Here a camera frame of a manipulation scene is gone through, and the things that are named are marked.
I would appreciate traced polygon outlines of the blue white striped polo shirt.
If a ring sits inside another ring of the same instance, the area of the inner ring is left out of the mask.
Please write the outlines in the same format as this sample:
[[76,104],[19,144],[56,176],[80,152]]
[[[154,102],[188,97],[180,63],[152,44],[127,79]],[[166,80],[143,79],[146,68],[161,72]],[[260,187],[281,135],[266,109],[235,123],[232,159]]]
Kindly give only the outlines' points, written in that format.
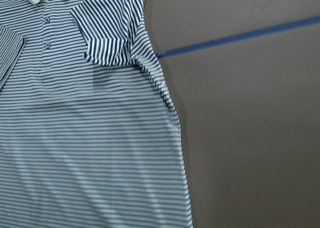
[[0,0],[0,225],[191,228],[145,0]]

